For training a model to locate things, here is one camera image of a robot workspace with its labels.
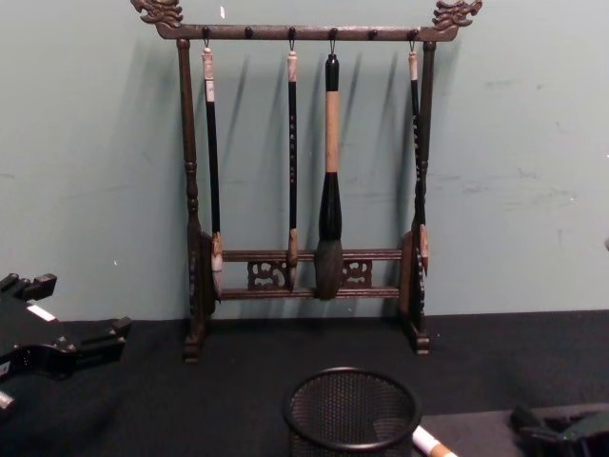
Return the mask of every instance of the black mesh cup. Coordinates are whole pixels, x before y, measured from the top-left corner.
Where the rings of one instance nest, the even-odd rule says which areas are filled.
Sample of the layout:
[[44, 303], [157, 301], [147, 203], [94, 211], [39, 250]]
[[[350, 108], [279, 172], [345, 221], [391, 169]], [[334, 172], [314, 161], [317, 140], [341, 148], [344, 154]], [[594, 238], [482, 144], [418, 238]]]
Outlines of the black mesh cup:
[[292, 457], [409, 457], [421, 409], [409, 388], [387, 376], [331, 368], [289, 392], [284, 418]]

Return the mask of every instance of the brush rack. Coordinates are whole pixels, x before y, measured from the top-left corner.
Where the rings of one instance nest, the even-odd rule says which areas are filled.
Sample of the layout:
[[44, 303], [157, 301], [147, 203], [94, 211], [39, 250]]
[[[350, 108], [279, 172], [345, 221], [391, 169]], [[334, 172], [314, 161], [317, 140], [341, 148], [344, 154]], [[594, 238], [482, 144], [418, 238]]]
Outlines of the brush rack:
[[[179, 0], [130, 0], [147, 24], [154, 25], [159, 35], [174, 40], [178, 50], [182, 134], [187, 178], [187, 260], [189, 330], [184, 343], [184, 360], [196, 363], [208, 331], [216, 298], [211, 274], [211, 237], [202, 231], [199, 220], [197, 189], [197, 152], [195, 120], [190, 78], [189, 53], [192, 40], [308, 40], [308, 41], [402, 41], [423, 42], [423, 68], [419, 138], [429, 147], [433, 92], [434, 55], [437, 43], [450, 42], [462, 27], [472, 23], [482, 7], [481, 0], [467, 3], [459, 0], [449, 4], [439, 1], [429, 27], [317, 27], [261, 25], [201, 25], [183, 24]], [[398, 300], [398, 315], [412, 348], [418, 354], [429, 353], [429, 337], [425, 330], [423, 300], [415, 288], [407, 288], [405, 272], [410, 271], [410, 258], [401, 248], [345, 249], [342, 286], [336, 296], [342, 298], [394, 298]], [[299, 262], [312, 262], [314, 251], [299, 250]], [[247, 287], [228, 288], [221, 300], [251, 300], [275, 298], [315, 298], [314, 288], [287, 287], [286, 249], [224, 250], [224, 262], [247, 265]], [[400, 262], [401, 279], [397, 286], [372, 285], [375, 261]]]

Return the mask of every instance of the hook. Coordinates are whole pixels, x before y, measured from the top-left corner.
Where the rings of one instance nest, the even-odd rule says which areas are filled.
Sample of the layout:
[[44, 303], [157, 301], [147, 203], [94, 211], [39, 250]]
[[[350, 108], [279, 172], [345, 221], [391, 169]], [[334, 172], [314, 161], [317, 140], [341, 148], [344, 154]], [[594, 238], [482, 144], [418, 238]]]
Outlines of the hook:
[[296, 29], [294, 29], [293, 27], [290, 27], [289, 32], [287, 34], [288, 42], [289, 42], [289, 50], [294, 50], [294, 36], [295, 35], [296, 35]]
[[206, 48], [209, 47], [209, 32], [210, 30], [208, 26], [203, 27], [203, 42], [206, 45]]
[[334, 54], [334, 45], [336, 44], [336, 34], [338, 33], [338, 29], [333, 27], [330, 31], [330, 53]]

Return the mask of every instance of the dragon head carving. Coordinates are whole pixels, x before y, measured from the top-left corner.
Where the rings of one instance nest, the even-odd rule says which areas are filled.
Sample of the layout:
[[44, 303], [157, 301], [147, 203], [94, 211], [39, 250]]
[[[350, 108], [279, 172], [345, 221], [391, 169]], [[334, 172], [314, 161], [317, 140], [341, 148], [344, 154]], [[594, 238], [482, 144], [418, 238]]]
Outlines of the dragon head carving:
[[437, 31], [444, 31], [451, 27], [467, 27], [473, 21], [467, 18], [468, 14], [475, 16], [482, 8], [482, 0], [475, 0], [469, 4], [464, 0], [458, 0], [456, 3], [445, 3], [442, 0], [436, 4], [437, 9], [434, 11], [436, 16], [433, 23]]
[[131, 0], [131, 5], [137, 12], [146, 11], [146, 15], [141, 16], [147, 24], [165, 24], [173, 29], [180, 27], [183, 16], [182, 7], [178, 4], [180, 0]]

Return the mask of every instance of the painted wall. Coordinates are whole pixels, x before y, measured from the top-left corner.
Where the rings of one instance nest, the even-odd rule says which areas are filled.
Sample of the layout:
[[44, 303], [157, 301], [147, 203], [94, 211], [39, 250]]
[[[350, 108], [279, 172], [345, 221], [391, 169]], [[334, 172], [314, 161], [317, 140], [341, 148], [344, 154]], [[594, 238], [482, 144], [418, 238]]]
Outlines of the painted wall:
[[[609, 302], [609, 3], [487, 0], [437, 52], [427, 313]], [[433, 2], [184, 0], [186, 22], [430, 24]], [[221, 17], [221, 7], [225, 17]], [[187, 315], [177, 52], [127, 0], [4, 2], [0, 265], [58, 275], [60, 319]], [[191, 62], [210, 228], [202, 43]], [[227, 248], [287, 240], [287, 43], [212, 43]], [[300, 247], [317, 244], [325, 43], [299, 55]], [[397, 246], [412, 218], [404, 44], [338, 43], [345, 247]], [[380, 283], [390, 268], [376, 270]], [[231, 266], [229, 286], [243, 284]], [[312, 271], [301, 268], [304, 283]], [[218, 318], [369, 316], [374, 300], [222, 303]]]

